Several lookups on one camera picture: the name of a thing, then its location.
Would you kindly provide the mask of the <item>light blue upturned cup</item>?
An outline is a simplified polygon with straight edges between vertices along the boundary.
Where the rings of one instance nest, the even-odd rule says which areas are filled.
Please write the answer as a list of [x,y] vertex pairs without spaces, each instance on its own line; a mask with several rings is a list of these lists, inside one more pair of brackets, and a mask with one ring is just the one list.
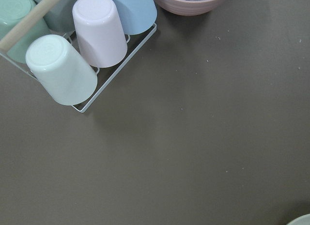
[[154,0],[113,0],[124,33],[137,35],[147,31],[156,21],[157,9]]

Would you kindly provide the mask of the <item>mint green bowl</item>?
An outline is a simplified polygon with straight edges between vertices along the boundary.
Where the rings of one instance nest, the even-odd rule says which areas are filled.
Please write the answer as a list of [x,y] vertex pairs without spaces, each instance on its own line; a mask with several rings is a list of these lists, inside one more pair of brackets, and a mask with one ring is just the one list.
[[310,225],[310,214],[293,219],[287,225]]

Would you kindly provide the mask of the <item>pink ribbed bowl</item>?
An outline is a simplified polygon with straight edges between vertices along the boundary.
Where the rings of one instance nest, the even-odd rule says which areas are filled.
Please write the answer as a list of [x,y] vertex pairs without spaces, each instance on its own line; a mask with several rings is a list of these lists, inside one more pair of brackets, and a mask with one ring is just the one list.
[[219,7],[225,0],[154,0],[164,10],[176,15],[194,16],[202,15]]

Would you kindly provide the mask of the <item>grey green upturned cup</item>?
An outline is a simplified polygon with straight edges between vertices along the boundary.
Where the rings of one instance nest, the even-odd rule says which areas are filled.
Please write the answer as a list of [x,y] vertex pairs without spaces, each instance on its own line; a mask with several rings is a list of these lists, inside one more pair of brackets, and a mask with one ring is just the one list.
[[77,0],[60,0],[44,16],[48,27],[56,32],[75,30],[72,9]]

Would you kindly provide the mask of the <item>pale pink upturned cup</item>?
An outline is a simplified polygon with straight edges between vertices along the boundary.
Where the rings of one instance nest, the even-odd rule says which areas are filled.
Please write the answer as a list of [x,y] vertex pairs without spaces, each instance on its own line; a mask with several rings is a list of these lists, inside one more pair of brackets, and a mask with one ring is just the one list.
[[124,59],[127,42],[113,0],[77,0],[72,13],[80,54],[88,64],[107,68]]

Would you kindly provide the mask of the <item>mint white upturned cup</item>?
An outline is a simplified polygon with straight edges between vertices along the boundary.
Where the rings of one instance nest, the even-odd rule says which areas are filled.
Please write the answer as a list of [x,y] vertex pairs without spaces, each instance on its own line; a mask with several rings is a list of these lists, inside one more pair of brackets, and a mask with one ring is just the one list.
[[76,105],[92,96],[97,75],[76,49],[59,35],[36,39],[26,52],[26,64],[54,101]]

